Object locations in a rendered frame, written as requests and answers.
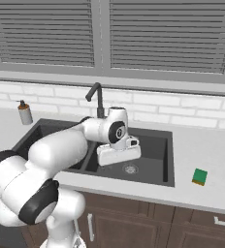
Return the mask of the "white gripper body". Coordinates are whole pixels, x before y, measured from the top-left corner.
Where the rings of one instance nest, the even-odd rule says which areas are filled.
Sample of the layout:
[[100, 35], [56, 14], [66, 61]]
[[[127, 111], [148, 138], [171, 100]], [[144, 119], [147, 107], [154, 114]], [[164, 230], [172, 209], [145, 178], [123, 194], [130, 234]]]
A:
[[108, 144], [97, 147], [98, 164], [103, 167], [111, 164], [139, 159], [142, 156], [139, 145], [126, 148], [124, 150], [115, 150]]

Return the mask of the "dark grey double sink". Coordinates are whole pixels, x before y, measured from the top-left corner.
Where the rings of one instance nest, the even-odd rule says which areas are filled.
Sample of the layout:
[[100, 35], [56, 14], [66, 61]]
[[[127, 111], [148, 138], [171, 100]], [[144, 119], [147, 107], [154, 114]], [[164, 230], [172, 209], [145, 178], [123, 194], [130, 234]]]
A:
[[[71, 121], [41, 118], [13, 147], [13, 151], [27, 160], [28, 150], [34, 142], [74, 125], [75, 122]], [[174, 187], [173, 134], [168, 131], [138, 128], [129, 128], [128, 132], [140, 141], [140, 159], [101, 167], [96, 154], [99, 143], [90, 141], [85, 158], [65, 171]]]

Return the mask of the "green and yellow sponge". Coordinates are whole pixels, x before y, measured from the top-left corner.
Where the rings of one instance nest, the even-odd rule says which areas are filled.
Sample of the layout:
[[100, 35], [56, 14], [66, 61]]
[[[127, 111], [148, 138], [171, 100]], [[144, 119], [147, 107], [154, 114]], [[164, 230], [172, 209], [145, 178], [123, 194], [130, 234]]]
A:
[[207, 180], [208, 173], [205, 170], [195, 169], [192, 182], [204, 186]]

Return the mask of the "black tap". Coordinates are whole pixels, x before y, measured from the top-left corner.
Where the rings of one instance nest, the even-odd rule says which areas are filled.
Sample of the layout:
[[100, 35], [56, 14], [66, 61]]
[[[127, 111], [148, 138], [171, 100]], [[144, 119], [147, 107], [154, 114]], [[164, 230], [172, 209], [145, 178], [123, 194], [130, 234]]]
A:
[[85, 95], [85, 99], [90, 102], [94, 94], [97, 94], [97, 117], [104, 118], [105, 109], [103, 107], [102, 86], [99, 82], [95, 82], [93, 84], [88, 93]]

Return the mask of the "grey soap dispenser bottle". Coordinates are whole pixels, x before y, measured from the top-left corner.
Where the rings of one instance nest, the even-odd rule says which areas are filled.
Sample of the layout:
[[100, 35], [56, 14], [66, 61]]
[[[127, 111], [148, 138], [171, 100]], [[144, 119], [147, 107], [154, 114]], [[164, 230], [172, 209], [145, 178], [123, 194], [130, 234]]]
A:
[[22, 124], [23, 125], [32, 124], [33, 118], [29, 105], [26, 104], [23, 100], [19, 100], [18, 102], [19, 102], [19, 106], [17, 108]]

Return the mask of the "brown drawer front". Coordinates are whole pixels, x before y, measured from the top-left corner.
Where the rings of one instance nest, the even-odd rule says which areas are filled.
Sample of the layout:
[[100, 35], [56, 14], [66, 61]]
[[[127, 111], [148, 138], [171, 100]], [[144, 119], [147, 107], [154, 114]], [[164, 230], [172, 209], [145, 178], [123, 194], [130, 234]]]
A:
[[167, 248], [225, 248], [225, 227], [213, 216], [225, 221], [225, 214], [177, 207]]

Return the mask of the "brown cupboard door narrow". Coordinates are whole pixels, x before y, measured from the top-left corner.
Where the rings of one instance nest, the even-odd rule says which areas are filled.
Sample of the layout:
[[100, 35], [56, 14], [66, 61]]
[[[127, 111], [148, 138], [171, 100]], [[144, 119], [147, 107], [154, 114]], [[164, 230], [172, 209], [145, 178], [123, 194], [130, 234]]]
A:
[[20, 228], [27, 248], [40, 248], [48, 238], [48, 231], [44, 223], [34, 226], [24, 226]]

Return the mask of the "grey window with blinds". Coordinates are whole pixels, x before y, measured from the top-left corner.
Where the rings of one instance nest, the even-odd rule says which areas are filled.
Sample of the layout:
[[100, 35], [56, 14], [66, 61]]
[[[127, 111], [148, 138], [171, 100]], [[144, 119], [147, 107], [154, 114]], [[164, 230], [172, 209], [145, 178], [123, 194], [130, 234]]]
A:
[[225, 95], [225, 0], [0, 0], [0, 80]]

